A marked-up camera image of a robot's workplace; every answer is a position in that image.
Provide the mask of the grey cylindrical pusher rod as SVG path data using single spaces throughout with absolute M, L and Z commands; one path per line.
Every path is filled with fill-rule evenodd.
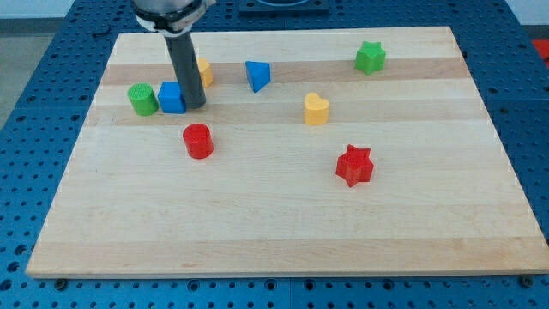
M 165 42 L 187 108 L 202 108 L 207 99 L 190 32 L 165 37 Z

